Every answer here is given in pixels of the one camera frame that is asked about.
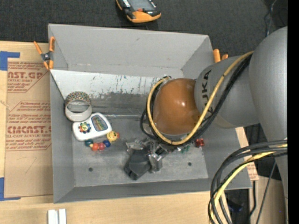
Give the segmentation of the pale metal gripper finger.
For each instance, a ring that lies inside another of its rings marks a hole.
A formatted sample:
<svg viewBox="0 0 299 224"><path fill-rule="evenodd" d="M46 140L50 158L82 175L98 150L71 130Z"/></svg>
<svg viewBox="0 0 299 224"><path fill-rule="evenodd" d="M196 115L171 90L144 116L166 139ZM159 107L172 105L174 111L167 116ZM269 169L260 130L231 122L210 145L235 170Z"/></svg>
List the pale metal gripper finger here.
<svg viewBox="0 0 299 224"><path fill-rule="evenodd" d="M150 172L157 172L162 168L162 156L158 154L151 154L149 156L149 161L150 161Z"/></svg>
<svg viewBox="0 0 299 224"><path fill-rule="evenodd" d="M143 150L148 146L148 142L149 141L126 142L126 146L132 150Z"/></svg>

